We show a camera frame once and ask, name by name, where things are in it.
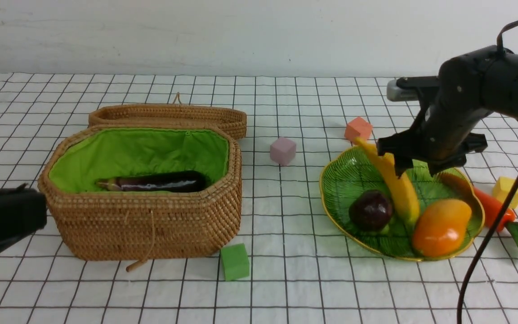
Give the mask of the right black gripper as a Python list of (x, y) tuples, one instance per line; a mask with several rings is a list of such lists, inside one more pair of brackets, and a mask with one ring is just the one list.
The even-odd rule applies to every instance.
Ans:
[(436, 76), (402, 77), (387, 84), (390, 101), (418, 101), (420, 112), (405, 131), (377, 141), (378, 155), (392, 154), (395, 174), (425, 162), (431, 175), (466, 164), (469, 153), (487, 149), (487, 138), (473, 128), (489, 112), (480, 105), (479, 85)]

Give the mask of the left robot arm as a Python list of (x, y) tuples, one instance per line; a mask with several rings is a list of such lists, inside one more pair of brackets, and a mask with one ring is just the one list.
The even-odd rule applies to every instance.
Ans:
[(27, 188), (0, 189), (0, 253), (47, 224), (46, 199), (43, 193)]

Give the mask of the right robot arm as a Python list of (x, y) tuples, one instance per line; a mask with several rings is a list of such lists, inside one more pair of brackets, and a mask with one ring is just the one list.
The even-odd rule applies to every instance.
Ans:
[(467, 154), (487, 148), (485, 136), (473, 133), (479, 121), (492, 113), (518, 119), (518, 54), (492, 45), (451, 58), (436, 76), (390, 81), (387, 98), (420, 103), (409, 129), (377, 141), (380, 156), (394, 156), (395, 174), (415, 160), (431, 175), (464, 166)]

